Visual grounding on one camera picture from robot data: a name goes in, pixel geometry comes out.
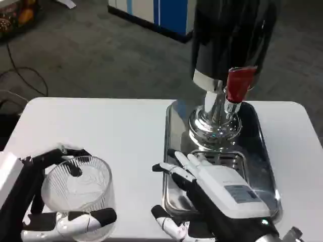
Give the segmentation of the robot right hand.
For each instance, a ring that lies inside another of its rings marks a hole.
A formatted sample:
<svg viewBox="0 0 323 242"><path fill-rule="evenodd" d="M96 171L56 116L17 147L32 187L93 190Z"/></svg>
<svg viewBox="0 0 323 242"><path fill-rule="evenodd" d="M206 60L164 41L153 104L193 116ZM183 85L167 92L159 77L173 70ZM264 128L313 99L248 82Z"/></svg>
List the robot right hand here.
<svg viewBox="0 0 323 242"><path fill-rule="evenodd" d="M185 191L200 218L177 221L162 206L151 209L161 229L175 241L280 241L266 203L234 169L195 155L169 153L179 165L155 164Z"/></svg>

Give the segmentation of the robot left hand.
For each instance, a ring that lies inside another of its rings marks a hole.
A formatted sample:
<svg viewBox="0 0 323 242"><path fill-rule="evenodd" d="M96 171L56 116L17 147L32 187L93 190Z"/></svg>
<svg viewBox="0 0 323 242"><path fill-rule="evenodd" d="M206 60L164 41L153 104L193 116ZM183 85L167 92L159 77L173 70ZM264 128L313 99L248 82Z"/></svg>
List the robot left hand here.
<svg viewBox="0 0 323 242"><path fill-rule="evenodd" d="M112 171L84 149L4 155L1 241L103 241L117 221Z"/></svg>

